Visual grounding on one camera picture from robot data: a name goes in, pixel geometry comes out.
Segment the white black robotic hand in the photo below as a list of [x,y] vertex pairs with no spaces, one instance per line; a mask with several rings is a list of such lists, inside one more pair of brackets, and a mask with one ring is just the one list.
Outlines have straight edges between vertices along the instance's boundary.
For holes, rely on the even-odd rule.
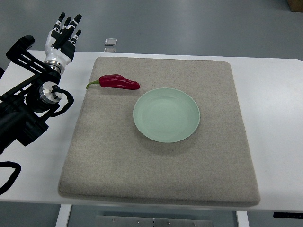
[[72,62],[75,45],[81,34],[81,30],[75,30],[81,19],[81,14],[75,18],[65,18],[65,13],[59,16],[45,43],[45,63],[55,61],[65,67]]

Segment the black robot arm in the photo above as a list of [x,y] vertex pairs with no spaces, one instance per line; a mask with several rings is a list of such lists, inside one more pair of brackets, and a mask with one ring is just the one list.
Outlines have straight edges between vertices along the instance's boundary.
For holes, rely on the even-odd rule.
[[6,53],[33,76],[0,97],[1,151],[15,140],[24,146],[34,142],[47,131],[46,120],[66,112],[74,102],[73,96],[58,86],[60,73],[28,52],[34,42],[33,36],[26,35]]

